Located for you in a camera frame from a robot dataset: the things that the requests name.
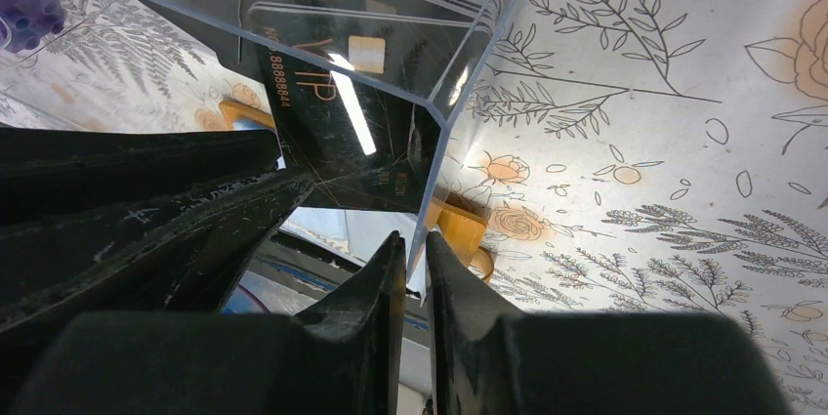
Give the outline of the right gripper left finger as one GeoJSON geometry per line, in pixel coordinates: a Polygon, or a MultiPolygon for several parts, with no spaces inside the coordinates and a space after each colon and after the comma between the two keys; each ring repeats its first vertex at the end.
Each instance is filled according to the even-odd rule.
{"type": "Polygon", "coordinates": [[[39,358],[14,414],[393,414],[405,242],[294,314],[87,312],[39,358]]]}

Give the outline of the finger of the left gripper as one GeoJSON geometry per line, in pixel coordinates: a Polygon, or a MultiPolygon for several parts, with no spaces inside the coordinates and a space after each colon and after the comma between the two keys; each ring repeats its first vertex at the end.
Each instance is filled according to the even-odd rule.
{"type": "Polygon", "coordinates": [[[4,128],[1,222],[186,192],[273,169],[280,153],[265,130],[115,134],[4,128]]]}
{"type": "Polygon", "coordinates": [[[1,230],[1,330],[49,332],[88,310],[213,311],[312,192],[272,171],[1,230]]]}

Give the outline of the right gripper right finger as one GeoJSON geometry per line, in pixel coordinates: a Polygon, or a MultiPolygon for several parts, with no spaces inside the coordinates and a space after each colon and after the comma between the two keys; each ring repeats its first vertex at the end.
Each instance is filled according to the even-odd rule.
{"type": "Polygon", "coordinates": [[[785,414],[757,347],[709,313],[525,312],[426,241],[438,414],[785,414]]]}

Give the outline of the orange leather card holder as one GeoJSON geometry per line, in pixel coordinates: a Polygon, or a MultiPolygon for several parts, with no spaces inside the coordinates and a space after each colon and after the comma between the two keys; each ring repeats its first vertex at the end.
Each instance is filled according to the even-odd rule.
{"type": "MultiPolygon", "coordinates": [[[[270,130],[276,133],[271,116],[249,105],[234,100],[223,100],[219,104],[221,113],[235,131],[270,130]]],[[[482,217],[459,207],[441,207],[436,224],[452,250],[466,268],[475,268],[482,273],[481,280],[489,283],[494,272],[491,254],[480,247],[485,231],[482,217]]]]}

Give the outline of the clear plastic card box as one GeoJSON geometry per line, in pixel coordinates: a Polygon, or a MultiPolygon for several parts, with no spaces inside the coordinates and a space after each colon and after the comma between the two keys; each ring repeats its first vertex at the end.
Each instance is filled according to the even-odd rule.
{"type": "Polygon", "coordinates": [[[515,0],[143,1],[262,80],[286,164],[312,175],[307,205],[401,229],[420,283],[453,126],[515,0]]]}

